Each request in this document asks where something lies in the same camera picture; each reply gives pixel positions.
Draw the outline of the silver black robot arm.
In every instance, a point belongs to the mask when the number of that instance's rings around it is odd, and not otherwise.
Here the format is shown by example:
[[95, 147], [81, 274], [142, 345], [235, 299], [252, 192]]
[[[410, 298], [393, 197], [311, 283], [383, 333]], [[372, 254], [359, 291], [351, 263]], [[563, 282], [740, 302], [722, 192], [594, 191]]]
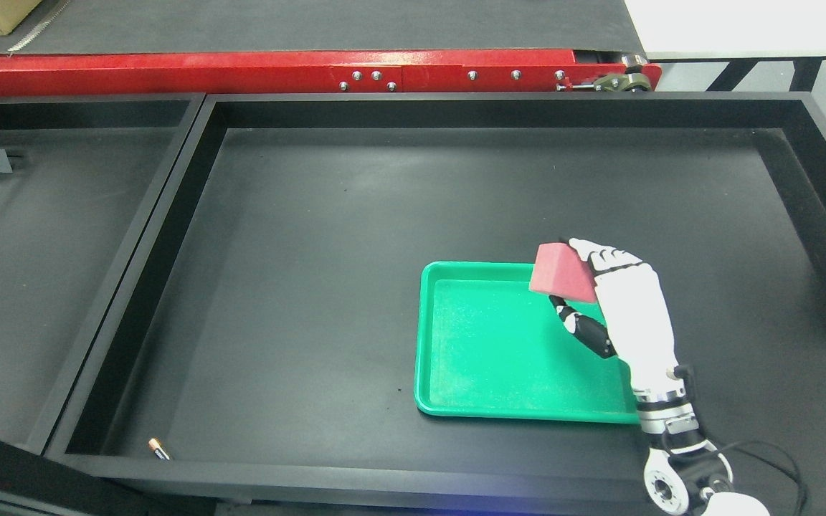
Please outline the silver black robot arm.
[[643, 482], [665, 515], [768, 515], [756, 497], [735, 487], [731, 463], [707, 437], [684, 390], [637, 396], [649, 444]]

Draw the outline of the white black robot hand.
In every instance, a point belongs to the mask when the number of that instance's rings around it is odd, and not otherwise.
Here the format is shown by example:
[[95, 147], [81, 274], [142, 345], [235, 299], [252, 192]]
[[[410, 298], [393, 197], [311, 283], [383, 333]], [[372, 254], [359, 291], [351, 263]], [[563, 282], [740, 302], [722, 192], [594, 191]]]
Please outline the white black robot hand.
[[640, 402], [686, 395], [676, 378], [675, 334], [661, 282], [649, 262], [625, 249], [570, 238], [566, 244], [586, 262], [603, 314], [609, 349], [630, 370], [630, 388]]

